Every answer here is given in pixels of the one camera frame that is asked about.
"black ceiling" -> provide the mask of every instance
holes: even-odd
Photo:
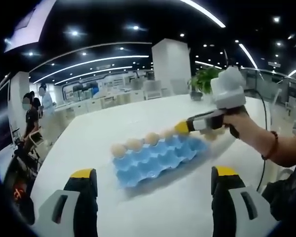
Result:
[[[225,65],[224,55],[220,54],[223,50],[227,51],[229,57],[235,58],[239,65],[253,67],[235,40],[246,46],[261,69],[273,70],[268,61],[281,64],[280,68],[275,69],[280,73],[288,74],[296,69],[296,2],[194,2],[212,12],[226,28],[220,28],[205,15],[180,0],[57,0],[47,18],[39,42],[21,46],[0,57],[0,77],[9,72],[29,72],[47,60],[82,47],[127,41],[151,42],[154,45],[164,38],[188,44],[191,49],[192,72],[197,68],[194,65],[195,60]],[[33,5],[33,2],[29,5],[23,3],[22,7],[25,10],[17,16],[12,16],[12,11],[9,11],[11,16],[8,20],[21,19]],[[274,16],[280,17],[279,23],[273,22]],[[135,25],[139,26],[140,30],[134,31],[131,28]],[[78,31],[79,36],[73,37],[68,34],[71,30]],[[0,32],[3,34],[1,42],[12,33],[11,30]],[[294,34],[294,37],[288,39],[291,34]],[[282,43],[280,47],[276,45],[278,41]],[[31,81],[64,67],[103,57],[149,55],[149,59],[141,59],[140,64],[136,64],[136,68],[148,68],[152,61],[152,45],[117,44],[95,47],[83,50],[87,52],[86,56],[82,56],[82,51],[78,51],[34,70],[31,73]],[[34,56],[28,56],[29,51],[35,52]],[[103,64],[116,64],[117,67],[122,67],[133,61],[112,60],[94,64],[93,67]],[[76,67],[46,79],[46,82],[68,78],[70,73],[87,73],[90,68],[90,65]]]

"column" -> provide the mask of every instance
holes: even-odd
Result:
[[[189,49],[184,42],[163,39],[152,47],[152,59],[155,80],[160,80],[162,89],[168,89],[171,94],[172,80],[182,79],[187,83],[191,78]]]
[[[29,73],[18,72],[10,82],[10,100],[8,102],[11,129],[20,128],[23,134],[26,128],[25,114],[22,107],[23,96],[30,91]]]

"blue egg carton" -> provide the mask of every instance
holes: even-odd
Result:
[[[208,146],[200,139],[173,135],[160,139],[155,146],[144,144],[139,152],[127,150],[122,158],[114,158],[116,176],[122,187],[135,187],[140,181],[156,178],[166,169],[175,169],[206,153]]]

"table surface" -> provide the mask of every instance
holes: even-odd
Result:
[[[36,178],[31,193],[36,218],[38,208],[55,190],[64,188],[72,173],[94,168],[98,178],[99,236],[212,236],[211,167],[232,167],[246,185],[256,187],[263,161],[253,148],[227,132],[210,145],[208,157],[196,158],[129,190],[119,186],[110,153],[114,143],[159,133],[212,108],[205,102],[191,101],[188,95],[179,95],[76,117],[49,152]],[[265,126],[260,100],[247,98],[246,109],[259,126]]]

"yellow cap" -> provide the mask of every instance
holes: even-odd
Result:
[[[179,122],[177,125],[174,126],[174,129],[177,133],[182,133],[182,134],[189,133],[186,120]]]

